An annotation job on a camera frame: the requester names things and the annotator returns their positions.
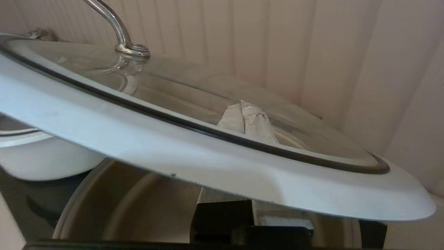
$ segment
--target metal bracket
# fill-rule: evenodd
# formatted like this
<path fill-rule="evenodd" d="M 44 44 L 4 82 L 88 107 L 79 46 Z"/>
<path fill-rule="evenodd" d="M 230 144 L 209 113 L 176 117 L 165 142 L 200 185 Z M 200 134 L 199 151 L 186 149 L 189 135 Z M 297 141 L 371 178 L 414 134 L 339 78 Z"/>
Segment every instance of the metal bracket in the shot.
<path fill-rule="evenodd" d="M 84 0 L 89 6 L 103 16 L 114 29 L 118 44 L 115 49 L 121 53 L 149 57 L 150 51 L 145 45 L 132 44 L 130 34 L 119 16 L 102 0 Z"/>

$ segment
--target black plastic part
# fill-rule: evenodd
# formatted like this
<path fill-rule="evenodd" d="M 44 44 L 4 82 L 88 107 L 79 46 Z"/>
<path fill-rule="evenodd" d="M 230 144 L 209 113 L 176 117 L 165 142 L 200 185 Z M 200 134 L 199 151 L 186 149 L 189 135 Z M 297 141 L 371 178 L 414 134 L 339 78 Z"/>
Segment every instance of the black plastic part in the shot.
<path fill-rule="evenodd" d="M 296 250 L 311 249 L 311 234 L 305 227 L 247 226 L 236 228 L 231 244 L 241 246 L 292 246 Z"/>
<path fill-rule="evenodd" d="M 294 246 L 278 245 L 228 245 L 228 244 L 180 244 L 180 243 L 158 243 L 158 242 L 73 242 L 66 240 L 44 240 L 29 243 L 23 250 L 295 250 Z M 339 250 L 343 248 L 320 248 L 313 250 Z"/>
<path fill-rule="evenodd" d="M 233 229 L 253 225 L 250 200 L 199 203 L 191 222 L 190 242 L 230 244 Z"/>
<path fill-rule="evenodd" d="M 359 220 L 362 248 L 383 249 L 387 225 L 382 222 Z"/>

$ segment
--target glass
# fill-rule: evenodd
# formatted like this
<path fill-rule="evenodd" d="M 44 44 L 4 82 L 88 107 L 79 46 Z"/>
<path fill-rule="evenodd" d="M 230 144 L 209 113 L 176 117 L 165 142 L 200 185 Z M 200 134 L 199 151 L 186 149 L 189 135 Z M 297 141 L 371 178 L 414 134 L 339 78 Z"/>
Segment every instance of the glass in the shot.
<path fill-rule="evenodd" d="M 261 122 L 269 122 L 276 140 L 266 142 L 238 134 L 239 141 L 248 138 L 268 145 L 254 144 L 258 150 L 324 166 L 357 172 L 388 169 L 380 159 L 315 115 L 265 89 L 195 63 L 161 56 L 135 60 L 113 48 L 90 44 L 17 39 L 6 44 L 14 53 L 76 81 L 222 132 L 218 137 L 235 133 L 217 125 L 227 107 L 241 106 L 245 101 L 266 114 Z M 304 156 L 321 161 L 308 161 Z"/>

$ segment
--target black rubber gasket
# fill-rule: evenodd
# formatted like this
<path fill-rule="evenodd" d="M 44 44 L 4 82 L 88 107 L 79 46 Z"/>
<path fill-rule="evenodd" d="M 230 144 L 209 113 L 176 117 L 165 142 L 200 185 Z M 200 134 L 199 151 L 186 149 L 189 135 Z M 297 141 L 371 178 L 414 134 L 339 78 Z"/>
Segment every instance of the black rubber gasket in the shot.
<path fill-rule="evenodd" d="M 158 120 L 161 120 L 164 122 L 168 122 L 170 124 L 173 124 L 173 125 L 176 125 L 176 126 L 179 126 L 182 128 L 186 128 L 186 129 L 189 129 L 189 130 L 201 133 L 201 134 L 205 134 L 205 135 L 208 135 L 208 136 L 220 139 L 220 140 L 228 141 L 228 142 L 231 142 L 231 143 L 234 143 L 237 145 L 241 145 L 241 146 L 248 147 L 248 148 L 255 149 L 255 150 L 259 150 L 259 151 L 262 151 L 265 153 L 270 153 L 273 155 L 285 157 L 288 159 L 293 159 L 296 161 L 302 161 L 302 162 L 306 162 L 306 163 L 310 163 L 310 164 L 314 164 L 314 165 L 319 165 L 319 166 L 333 168 L 333 169 L 340 169 L 340 170 L 345 170 L 345 171 L 350 171 L 350 172 L 356 172 L 356 173 L 385 174 L 385 173 L 390 172 L 389 165 L 384 160 L 382 160 L 381 158 L 375 156 L 374 154 L 372 154 L 370 152 L 369 152 L 369 154 L 376 159 L 377 165 L 361 166 L 361 165 L 353 165 L 353 164 L 342 163 L 342 162 L 337 162 L 337 161 L 330 161 L 330 160 L 326 160 L 326 159 L 313 157 L 310 155 L 305 155 L 305 154 L 289 151 L 286 149 L 276 148 L 276 147 L 273 147 L 272 145 L 269 145 L 269 144 L 263 144 L 260 142 L 244 139 L 244 138 L 241 138 L 241 137 L 229 134 L 229 133 L 225 133 L 223 131 L 219 131 L 217 129 L 206 127 L 206 126 L 203 126 L 200 124 L 196 124 L 192 121 L 187 121 L 187 120 L 181 119 L 179 117 L 175 117 L 173 115 L 163 113 L 161 111 L 158 111 L 158 110 L 155 110 L 152 108 L 148 108 L 148 107 L 141 105 L 141 104 L 133 103 L 129 100 L 126 100 L 126 99 L 123 99 L 120 97 L 116 97 L 110 93 L 96 89 L 96 88 L 91 87 L 85 83 L 73 80 L 67 76 L 60 74 L 60 73 L 57 73 L 57 72 L 52 71 L 50 69 L 47 69 L 44 66 L 42 66 L 38 63 L 35 63 L 27 58 L 17 55 L 13 51 L 9 50 L 6 45 L 6 41 L 8 40 L 8 38 L 9 38 L 9 40 L 11 40 L 12 37 L 11 36 L 4 36 L 4 35 L 0 36 L 0 53 L 21 63 L 25 67 L 27 67 L 33 71 L 42 73 L 43 75 L 45 75 L 47 77 L 53 78 L 62 84 L 69 85 L 73 88 L 79 89 L 79 90 L 86 92 L 88 94 L 91 94 L 95 97 L 98 97 L 100 99 L 111 102 L 113 104 L 125 107 L 127 109 L 132 110 L 132 111 L 136 111 L 138 113 L 142 113 L 142 114 L 150 116 L 152 118 L 155 118 L 155 119 L 158 119 Z M 29 39 L 20 37 L 19 40 L 29 40 Z"/>

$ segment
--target glass lid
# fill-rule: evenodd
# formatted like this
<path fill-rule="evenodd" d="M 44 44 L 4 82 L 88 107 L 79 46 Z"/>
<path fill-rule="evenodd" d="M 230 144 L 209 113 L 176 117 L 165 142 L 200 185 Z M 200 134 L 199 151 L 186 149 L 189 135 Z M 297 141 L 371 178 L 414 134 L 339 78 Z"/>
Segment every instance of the glass lid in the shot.
<path fill-rule="evenodd" d="M 2 51 L 82 91 L 209 136 L 324 167 L 386 173 L 388 165 L 301 107 L 198 64 L 90 44 L 2 35 Z"/>

